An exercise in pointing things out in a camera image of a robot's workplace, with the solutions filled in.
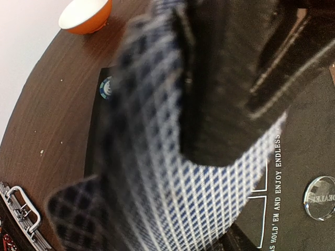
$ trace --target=chrome handle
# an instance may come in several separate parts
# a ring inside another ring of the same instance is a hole
[[[37,209],[34,207],[34,205],[31,203],[30,199],[28,198],[26,193],[23,191],[23,189],[19,186],[14,186],[9,191],[6,192],[5,197],[7,198],[7,201],[10,200],[11,196],[17,191],[19,191],[21,193],[21,196],[22,196],[22,198],[23,198],[23,200],[25,201],[25,204],[26,204],[23,207],[21,207],[21,210],[23,210],[23,208],[25,206],[28,206],[30,211],[32,211],[37,216],[37,221],[34,223],[34,225],[32,225],[27,230],[29,234],[33,234],[37,230],[37,228],[41,225],[41,222],[42,222],[41,215],[37,211]],[[26,217],[29,214],[30,211],[26,212],[24,217]]]

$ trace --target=bowl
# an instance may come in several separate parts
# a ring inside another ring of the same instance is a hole
[[[73,34],[94,33],[106,25],[112,0],[73,0],[59,17],[61,29]]]

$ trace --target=wooden table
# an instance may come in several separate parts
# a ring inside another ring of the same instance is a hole
[[[60,31],[31,72],[0,147],[0,180],[22,186],[42,212],[41,231],[61,250],[45,216],[48,195],[84,174],[88,130],[102,67],[111,66],[126,22],[148,0],[114,2],[102,30]]]

